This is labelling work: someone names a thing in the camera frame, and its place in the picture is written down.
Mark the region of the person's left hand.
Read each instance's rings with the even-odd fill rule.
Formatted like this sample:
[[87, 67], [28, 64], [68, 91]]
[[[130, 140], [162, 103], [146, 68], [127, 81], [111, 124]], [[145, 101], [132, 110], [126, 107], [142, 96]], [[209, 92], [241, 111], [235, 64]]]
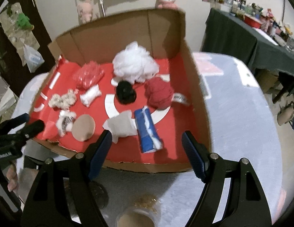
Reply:
[[16, 190], [18, 188], [18, 175], [16, 173], [16, 166], [14, 164], [11, 164], [8, 168], [8, 171], [6, 173], [6, 178], [8, 180], [8, 190], [10, 192]]

